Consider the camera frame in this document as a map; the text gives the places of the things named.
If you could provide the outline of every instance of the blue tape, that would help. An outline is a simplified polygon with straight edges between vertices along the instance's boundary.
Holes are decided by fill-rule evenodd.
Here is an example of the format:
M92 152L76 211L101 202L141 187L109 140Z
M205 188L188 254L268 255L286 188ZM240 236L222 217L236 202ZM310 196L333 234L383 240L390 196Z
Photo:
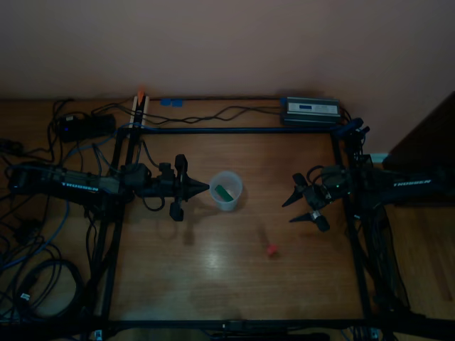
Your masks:
M169 107L172 103L170 98L163 98L159 103L165 107Z

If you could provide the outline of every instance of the black cable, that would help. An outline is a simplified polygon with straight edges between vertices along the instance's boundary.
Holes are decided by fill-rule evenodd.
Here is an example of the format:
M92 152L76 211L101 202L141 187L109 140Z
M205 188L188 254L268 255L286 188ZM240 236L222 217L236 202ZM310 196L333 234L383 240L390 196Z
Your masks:
M130 115L130 116L135 116L135 112L134 110L131 110L131 109L128 109L126 107L123 107L122 105L112 105L111 107L109 108L106 108L104 109L105 111L107 111L108 109L119 109L121 110L122 112ZM237 114L235 114L234 116L232 117L229 117L227 119L225 118L222 118L220 117L221 114L223 114L224 112L226 112L227 110L230 110L230 109L241 109L240 112L238 112ZM268 111L267 109L282 109L281 107L243 107L243 106L239 106L239 105L231 105L229 107L226 107L222 110L220 110L218 113L212 115L212 116L208 116L208 117L186 117L184 119L170 119L168 117L163 117L163 116L159 116L159 115L153 115L153 114L143 114L144 116L146 117L151 117L151 118L155 118L155 119L160 119L161 121L158 121L158 122L154 122L154 121L151 121L151 120L148 120L148 119L145 119L145 121L151 123L151 124L154 124L154 125L162 125L162 124L165 124L165 123L168 123L168 122L183 122L183 123L187 123L187 124L194 124L194 123L198 123L200 121L209 121L211 119L218 119L218 120L221 120L221 121L232 121L233 119L236 119L237 117L239 117L240 115L244 114L245 112L248 112L248 111L254 111L254 112L261 112L263 114L272 114L272 115L279 115L279 112L271 112L271 111Z
M4 251L4 254L7 254L9 252L9 249L11 248L11 243L9 242L8 238L5 238L4 236L0 235L0 239L3 240L6 244L6 251Z
M142 202L144 203L144 206L149 210L149 211L152 211L152 212L158 212L158 211L161 211L164 207L164 197L159 197L161 199L161 206L158 207L158 208L151 208L147 205L147 203L145 202L145 197L142 197Z
M98 147L96 147L95 144L92 144L92 148L93 148L93 153L95 153L95 158L97 159L97 165L98 165L98 178L101 178L101 175L102 175L102 166L101 166L101 161L100 161L100 157L98 156Z
M28 201L31 200L31 198L33 198L35 195L32 194L30 195L27 199L25 199L23 202L21 202L19 205L15 206L13 209L11 209L9 212L5 213L4 215L2 215L0 217L0 221L2 221L4 218L8 217L11 213L14 213L15 211L17 211L17 209L21 208L22 206L24 206Z
M345 107L340 107L341 111L345 113L345 115L348 117L348 121L351 122L353 119L352 117L350 116L348 110L346 110Z
M310 170L306 173L306 179L308 180L308 182L310 183L311 182L311 179L310 179L310 175L311 173L313 173L316 169L321 169L321 168L324 168L324 166L314 166L313 168L310 168Z
M7 228L8 228L10 231L12 231L12 232L15 232L15 231L16 231L16 228L13 227L13 226L11 226L10 224L7 224L7 223L2 222L2 221L0 221L0 224L2 224L3 226L7 227Z
M82 151L80 151L79 140L76 141L76 147L77 147L77 151L79 152L79 155L80 155L80 172L82 173L84 171L84 156L82 156Z
M12 193L4 195L3 197L0 197L0 202L2 202L3 200L6 200L6 199L11 199L11 197L13 197L13 196L14 195Z
M4 291L4 293L8 293L10 290L13 290L14 291L14 288L15 288L15 285L16 285L16 282L18 280L18 277L20 276L23 268L25 267L25 265L27 264L27 262L33 257L34 253L36 250L38 250L42 245L44 244L44 238L42 236L37 236L35 237L35 241L32 243L32 244L29 244L27 246L25 246L24 248L20 247L20 249L24 250L24 249L27 249L29 248L28 250L28 253L25 257L25 259L20 263L20 267L18 269L18 271L15 273L15 275L13 276L13 279L12 281L9 283L8 287L6 288L6 290ZM3 302L3 300L6 298L7 296L2 296L0 298L0 305L1 303ZM12 322L13 321L13 317L14 317L14 311L15 311L15 305L13 304L12 307L10 309L8 309L6 312L4 313L0 313L0 318L3 318L3 319L6 319L6 315L7 314L11 314L10 318L9 318L9 322Z
M59 248L57 248L55 245L53 245L51 243L48 245L48 247L49 246L53 247L57 251L57 255L58 255L58 258L56 258L56 257L54 257L52 252L50 252L50 250L46 249L48 251L48 253L50 254L51 259L53 261L61 260L62 254L61 254ZM36 309L49 296L50 292L55 288L55 285L57 284L58 279L60 278L60 275L61 275L62 264L59 264L57 275L55 275L55 268L56 268L56 264L53 265L52 273L50 275L48 284L46 285L44 290L41 292L41 294L38 296L38 298L35 299L32 304L30 304L30 306L28 307L29 310Z
M28 293L31 287L35 284L37 276L46 268L50 266L61 265L66 267L71 275L73 276L74 282L76 284L75 294L73 299L70 301L67 307L65 307L60 312L52 315L50 317L43 318L36 314L31 305L28 304L28 301L25 301L21 298L22 293ZM46 291L45 296L47 296L53 289L53 286L57 282L54 281L53 285ZM79 307L79 298L82 295L84 290L84 281L80 275L79 270L77 269L74 263L64 260L64 259L49 259L37 265L34 269L28 272L26 277L22 280L21 285L18 287L17 294L14 296L14 301L16 306L18 306L18 312L22 318L32 321L45 322L49 320L55 320L58 318L69 318L70 316L75 316L78 313Z
M144 149L145 149L145 154L147 154L147 158L149 159L150 163L159 168L159 165L157 163L155 163L155 161L153 161L153 159L151 158L150 154L149 154L149 149L147 148L147 145L145 144L145 141L142 141L142 145L144 146Z
M88 217L88 220L90 221L90 225L87 228L87 233L85 234L85 251L87 252L88 264L89 264L90 270L92 271L92 261L93 261L94 255L95 255L95 247L96 247L97 227L95 226L95 222L93 222L91 216L88 215L87 217ZM90 233L92 231L92 228L95 229L95 234L93 236L93 251L92 251L92 255L90 256Z
M315 176L313 180L311 180L311 184L314 185L316 183L316 181L322 176L326 177L325 179L328 179L328 178L332 178L333 176L336 176L336 175L340 175L340 173L339 172L330 172L330 173L324 173L324 174L320 173L317 176Z
M10 160L8 160L5 156L3 155L0 155L1 159L8 165L8 166L11 166L12 163L10 162Z

